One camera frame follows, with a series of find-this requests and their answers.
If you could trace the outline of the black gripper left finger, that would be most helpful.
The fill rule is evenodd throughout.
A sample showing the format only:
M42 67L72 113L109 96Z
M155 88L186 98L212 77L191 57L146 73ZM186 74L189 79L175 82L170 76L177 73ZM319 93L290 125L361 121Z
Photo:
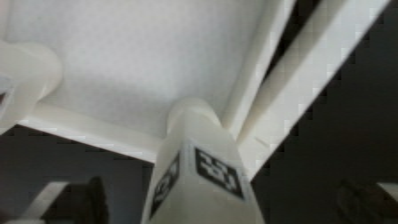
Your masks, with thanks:
M95 176L88 183L51 182L24 213L0 219L0 224L109 224L102 178Z

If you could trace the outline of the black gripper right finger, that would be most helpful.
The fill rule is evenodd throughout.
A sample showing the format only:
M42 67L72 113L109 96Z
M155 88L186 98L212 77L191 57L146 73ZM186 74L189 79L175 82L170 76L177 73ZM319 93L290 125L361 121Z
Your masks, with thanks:
M398 224L398 183L345 179L337 195L338 224Z

